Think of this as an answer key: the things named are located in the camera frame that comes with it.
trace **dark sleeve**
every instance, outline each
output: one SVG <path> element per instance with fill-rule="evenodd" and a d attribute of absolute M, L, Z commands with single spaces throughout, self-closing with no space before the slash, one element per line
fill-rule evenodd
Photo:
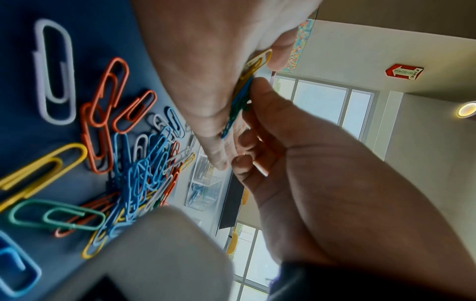
<path fill-rule="evenodd" d="M 466 300 L 361 271 L 283 263 L 269 301 L 290 300 Z"/>

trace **hand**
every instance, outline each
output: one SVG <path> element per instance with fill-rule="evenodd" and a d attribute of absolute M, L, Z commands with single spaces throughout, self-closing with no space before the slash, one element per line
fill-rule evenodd
<path fill-rule="evenodd" d="M 252 129 L 239 139 L 247 155 L 232 167 L 255 196 L 275 257 L 476 296 L 471 257 L 414 186 L 338 126 L 281 98 L 266 80 L 255 79 L 250 92 L 252 110 L 243 118 Z"/>
<path fill-rule="evenodd" d="M 256 50 L 271 47 L 268 66 L 282 69 L 297 26 L 320 2 L 131 0 L 162 84 L 218 169 L 225 169 L 228 158 L 237 154 L 233 134 L 223 141 L 220 132 L 244 64 Z M 236 123 L 237 138 L 244 128 Z"/>

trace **glass pane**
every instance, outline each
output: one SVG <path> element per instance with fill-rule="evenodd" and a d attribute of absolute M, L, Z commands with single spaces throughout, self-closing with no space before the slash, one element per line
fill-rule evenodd
<path fill-rule="evenodd" d="M 274 90 L 286 99 L 291 99 L 291 95 L 293 94 L 294 89 L 294 82 L 295 79 L 288 79 L 283 78 L 280 76 L 276 76 L 276 81 L 274 82 Z"/>
<path fill-rule="evenodd" d="M 269 287 L 278 273 L 279 265 L 271 258 L 264 242 L 263 232 L 259 230 L 246 278 Z"/>
<path fill-rule="evenodd" d="M 337 124 L 346 92 L 345 88 L 300 80 L 294 104 L 315 116 Z"/>
<path fill-rule="evenodd" d="M 230 293 L 230 297 L 228 298 L 228 301 L 237 301 L 238 293 L 239 293 L 239 286 L 240 286 L 240 284 L 238 282 L 233 281 L 232 292 Z"/>
<path fill-rule="evenodd" d="M 242 224 L 237 224 L 236 233 L 238 234 L 238 243 L 235 251 L 230 254 L 229 258 L 233 262 L 235 274 L 243 277 L 244 268 L 248 262 L 249 252 L 251 251 L 251 243 L 253 242 L 255 228 Z"/>
<path fill-rule="evenodd" d="M 243 287 L 243 292 L 241 293 L 240 301 L 266 301 L 268 295 L 257 291 L 255 289 L 249 288 L 247 286 Z"/>
<path fill-rule="evenodd" d="M 342 127 L 358 139 L 372 93 L 352 90 Z"/>

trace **green paper clip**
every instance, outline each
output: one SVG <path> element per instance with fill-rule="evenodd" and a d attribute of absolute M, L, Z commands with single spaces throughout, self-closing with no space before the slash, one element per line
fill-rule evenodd
<path fill-rule="evenodd" d="M 18 220 L 15 217 L 15 213 L 20 210 L 22 207 L 30 204 L 41 204 L 41 205 L 48 205 L 48 206 L 54 206 L 52 209 L 48 210 L 41 218 L 43 223 L 39 222 L 27 222 L 27 221 L 21 221 Z M 61 222 L 61 221 L 56 221 L 54 219 L 50 218 L 50 215 L 55 213 L 55 212 L 63 212 L 63 213 L 68 213 L 71 215 L 83 217 L 86 213 L 94 214 L 97 215 L 101 218 L 100 224 L 96 226 L 86 226 L 86 225 L 77 225 L 77 224 L 72 224 L 72 223 L 66 223 L 66 222 Z M 53 228 L 65 228 L 65 229 L 76 229 L 76 230 L 85 230 L 85 231 L 96 231 L 98 230 L 106 221 L 106 215 L 100 211 L 89 209 L 89 208 L 84 208 L 84 207 L 79 207 L 79 206 L 74 206 L 74 205 L 69 205 L 65 203 L 60 203 L 60 202 L 53 202 L 53 201 L 48 201 L 48 200 L 41 200 L 41 199 L 29 199 L 25 200 L 18 205 L 16 205 L 11 211 L 10 214 L 8 215 L 8 220 L 17 226 L 21 227 L 31 227 L 31 228 L 46 228 L 46 229 L 53 229 Z"/>

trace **exit sign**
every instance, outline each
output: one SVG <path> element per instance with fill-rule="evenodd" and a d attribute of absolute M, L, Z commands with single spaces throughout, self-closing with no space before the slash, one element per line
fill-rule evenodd
<path fill-rule="evenodd" d="M 385 71 L 387 76 L 409 80 L 416 80 L 422 72 L 422 67 L 407 66 L 402 64 L 395 64 Z"/>

